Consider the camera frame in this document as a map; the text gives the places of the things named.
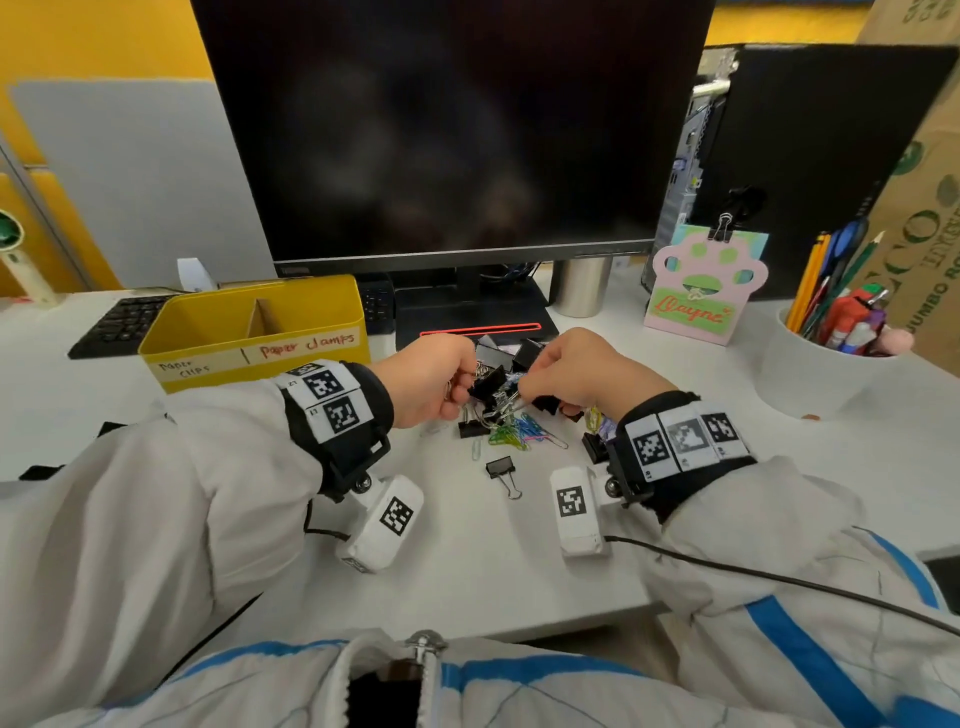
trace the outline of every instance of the white jacket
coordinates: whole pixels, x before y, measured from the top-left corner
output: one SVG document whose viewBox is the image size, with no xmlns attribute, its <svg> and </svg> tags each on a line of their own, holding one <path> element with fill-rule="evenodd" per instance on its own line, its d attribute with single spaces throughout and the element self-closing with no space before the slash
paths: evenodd
<svg viewBox="0 0 960 728">
<path fill-rule="evenodd" d="M 238 645 L 155 690 L 214 608 L 233 612 L 295 559 L 321 480 L 270 382 L 182 392 L 165 407 L 46 482 L 0 486 L 0 726 L 343 725 L 350 677 L 409 648 L 378 630 Z M 862 521 L 853 494 L 777 457 L 691 498 L 661 544 L 960 624 L 926 569 Z M 455 641 L 427 661 L 421 724 L 960 725 L 960 639 L 945 632 L 652 554 L 637 578 L 692 626 L 683 687 L 588 657 Z"/>
</svg>

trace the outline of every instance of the monitor stand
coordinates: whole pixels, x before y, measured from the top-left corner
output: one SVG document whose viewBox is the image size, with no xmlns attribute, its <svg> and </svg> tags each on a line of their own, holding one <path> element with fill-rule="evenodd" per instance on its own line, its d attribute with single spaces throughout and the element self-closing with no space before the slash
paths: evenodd
<svg viewBox="0 0 960 728">
<path fill-rule="evenodd" d="M 490 333 L 501 346 L 524 339 L 548 341 L 559 334 L 533 279 L 493 283 L 481 278 L 479 268 L 471 267 L 449 273 L 446 280 L 434 277 L 432 281 L 392 276 L 398 350 L 428 331 L 453 330 L 472 338 Z"/>
</svg>

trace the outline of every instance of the pink paw-shaped card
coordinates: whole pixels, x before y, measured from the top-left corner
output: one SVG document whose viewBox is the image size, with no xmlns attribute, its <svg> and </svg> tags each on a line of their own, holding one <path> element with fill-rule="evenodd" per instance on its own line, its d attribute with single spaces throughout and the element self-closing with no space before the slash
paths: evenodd
<svg viewBox="0 0 960 728">
<path fill-rule="evenodd" d="M 710 240 L 706 232 L 691 234 L 660 249 L 653 266 L 657 285 L 643 324 L 722 346 L 750 295 L 767 280 L 766 265 L 736 234 L 729 243 Z"/>
</svg>

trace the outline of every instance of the hand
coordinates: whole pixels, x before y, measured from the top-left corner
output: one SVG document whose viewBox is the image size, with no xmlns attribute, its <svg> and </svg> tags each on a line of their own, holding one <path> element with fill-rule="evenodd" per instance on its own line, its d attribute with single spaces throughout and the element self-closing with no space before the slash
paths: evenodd
<svg viewBox="0 0 960 728">
<path fill-rule="evenodd" d="M 677 389 L 585 328 L 572 328 L 547 344 L 518 386 L 524 401 L 553 395 L 566 415 L 595 405 L 617 422 L 638 404 Z"/>
<path fill-rule="evenodd" d="M 369 366 L 390 393 L 394 427 L 427 420 L 456 420 L 470 399 L 477 358 L 465 336 L 435 333 Z"/>
</svg>

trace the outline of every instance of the yellow pencil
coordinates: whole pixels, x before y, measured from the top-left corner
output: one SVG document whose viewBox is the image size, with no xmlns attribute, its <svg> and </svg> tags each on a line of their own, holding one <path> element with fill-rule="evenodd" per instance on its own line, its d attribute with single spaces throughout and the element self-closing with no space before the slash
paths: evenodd
<svg viewBox="0 0 960 728">
<path fill-rule="evenodd" d="M 790 313 L 786 317 L 786 327 L 793 332 L 800 330 L 803 325 L 803 317 L 806 313 L 806 307 L 810 303 L 810 296 L 813 295 L 813 289 L 817 285 L 817 278 L 820 277 L 820 268 L 824 264 L 824 256 L 827 254 L 829 246 L 829 235 L 820 235 L 817 242 L 810 251 L 810 258 L 806 261 L 804 277 L 800 280 L 800 286 L 797 288 L 797 296 L 790 306 Z"/>
</svg>

